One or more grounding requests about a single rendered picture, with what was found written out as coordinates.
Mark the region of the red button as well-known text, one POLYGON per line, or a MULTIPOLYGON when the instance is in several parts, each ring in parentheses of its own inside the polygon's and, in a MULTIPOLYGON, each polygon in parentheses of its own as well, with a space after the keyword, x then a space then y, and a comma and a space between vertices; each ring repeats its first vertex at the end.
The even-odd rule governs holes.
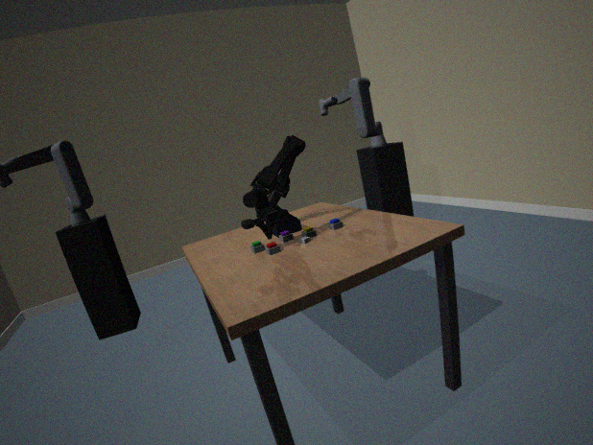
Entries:
POLYGON ((278 252, 281 252, 279 245, 277 245, 275 242, 267 244, 267 246, 265 247, 265 250, 266 250, 266 253, 269 255, 273 255, 278 252))

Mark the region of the blue button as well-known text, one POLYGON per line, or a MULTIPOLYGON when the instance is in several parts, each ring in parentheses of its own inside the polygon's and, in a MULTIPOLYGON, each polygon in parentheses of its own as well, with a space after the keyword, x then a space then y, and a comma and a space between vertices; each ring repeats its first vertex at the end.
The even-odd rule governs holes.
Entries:
POLYGON ((329 229, 333 229, 333 230, 344 227, 343 222, 341 222, 340 219, 331 220, 330 223, 328 224, 328 226, 329 226, 329 229))

